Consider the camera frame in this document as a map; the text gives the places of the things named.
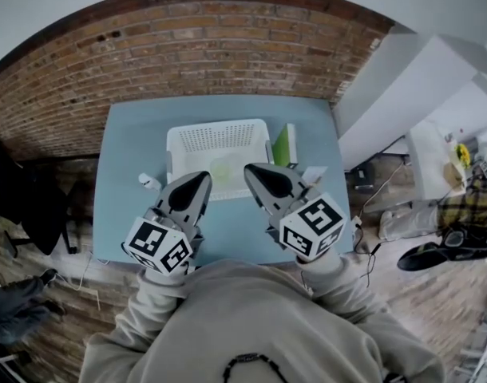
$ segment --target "white plastic crate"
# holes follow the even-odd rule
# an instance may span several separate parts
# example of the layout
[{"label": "white plastic crate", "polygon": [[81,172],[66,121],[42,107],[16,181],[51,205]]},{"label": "white plastic crate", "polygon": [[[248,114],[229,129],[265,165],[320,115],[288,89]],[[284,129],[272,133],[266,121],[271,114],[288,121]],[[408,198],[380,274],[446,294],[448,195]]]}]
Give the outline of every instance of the white plastic crate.
[{"label": "white plastic crate", "polygon": [[169,129],[167,181],[192,172],[208,171],[210,200],[251,196],[244,180],[249,163],[274,163],[267,125],[261,119],[228,120]]}]

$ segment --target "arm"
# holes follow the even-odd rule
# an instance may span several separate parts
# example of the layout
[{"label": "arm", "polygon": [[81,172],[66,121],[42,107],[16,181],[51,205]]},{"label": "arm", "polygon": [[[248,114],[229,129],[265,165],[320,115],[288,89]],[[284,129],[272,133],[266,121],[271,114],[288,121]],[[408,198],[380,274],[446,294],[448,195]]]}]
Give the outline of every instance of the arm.
[{"label": "arm", "polygon": [[137,279],[139,290],[116,316],[116,329],[89,339],[80,383],[122,383],[138,373],[134,367],[171,318],[178,298],[183,298],[183,275],[165,277],[146,270]]},{"label": "arm", "polygon": [[311,263],[300,263],[305,283],[321,307],[354,323],[376,342],[383,365],[409,383],[440,383],[444,369],[439,358],[401,326],[387,304],[366,288],[334,248]]}]

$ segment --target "leg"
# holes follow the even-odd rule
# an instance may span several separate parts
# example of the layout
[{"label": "leg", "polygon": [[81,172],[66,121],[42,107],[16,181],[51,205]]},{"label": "leg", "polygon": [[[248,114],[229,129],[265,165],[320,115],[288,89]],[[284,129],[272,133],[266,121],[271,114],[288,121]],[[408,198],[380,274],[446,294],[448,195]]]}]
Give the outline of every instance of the leg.
[{"label": "leg", "polygon": [[45,284],[40,277],[13,282],[0,288],[0,318],[11,317],[21,310],[27,302],[37,297]]},{"label": "leg", "polygon": [[0,343],[11,345],[34,332],[50,316],[44,306],[35,306],[19,312],[14,318],[0,323]]},{"label": "leg", "polygon": [[66,223],[64,227],[62,228],[62,239],[65,241],[66,245],[66,250],[68,251],[68,254],[76,254],[77,253],[77,248],[76,247],[71,247],[69,245],[69,236],[68,236],[68,230],[66,229]]},{"label": "leg", "polygon": [[437,206],[415,208],[400,217],[394,217],[389,211],[386,211],[380,219],[378,237],[393,241],[427,235],[434,233],[437,229]]}]

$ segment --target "brick wall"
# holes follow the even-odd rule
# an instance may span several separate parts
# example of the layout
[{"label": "brick wall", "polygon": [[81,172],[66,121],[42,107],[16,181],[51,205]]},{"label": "brick wall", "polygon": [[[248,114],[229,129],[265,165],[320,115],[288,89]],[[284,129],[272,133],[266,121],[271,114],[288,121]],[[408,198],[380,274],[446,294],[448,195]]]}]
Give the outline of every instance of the brick wall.
[{"label": "brick wall", "polygon": [[392,24],[342,0],[108,0],[0,61],[0,137],[18,160],[73,156],[99,152],[116,102],[258,93],[334,105]]}]

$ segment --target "light blue table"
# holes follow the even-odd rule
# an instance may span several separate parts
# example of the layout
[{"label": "light blue table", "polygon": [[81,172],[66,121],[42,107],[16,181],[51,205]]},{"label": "light blue table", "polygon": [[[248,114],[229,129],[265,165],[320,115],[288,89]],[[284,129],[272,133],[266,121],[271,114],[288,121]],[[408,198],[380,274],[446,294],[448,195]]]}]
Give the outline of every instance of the light blue table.
[{"label": "light blue table", "polygon": [[[142,187],[146,172],[166,184],[166,137],[170,128],[219,120],[261,118],[272,143],[284,124],[295,124],[299,172],[307,166],[328,166],[320,190],[327,191],[349,215],[341,155],[334,121],[326,101],[263,95],[177,97],[113,105],[109,112],[98,164],[94,198],[94,254],[99,259],[133,263],[120,245],[134,219],[156,202],[157,194]],[[268,217],[252,197],[214,201],[200,220],[205,237],[196,265],[219,259],[282,263],[294,255],[265,234]],[[335,245],[352,249],[350,226]]]}]

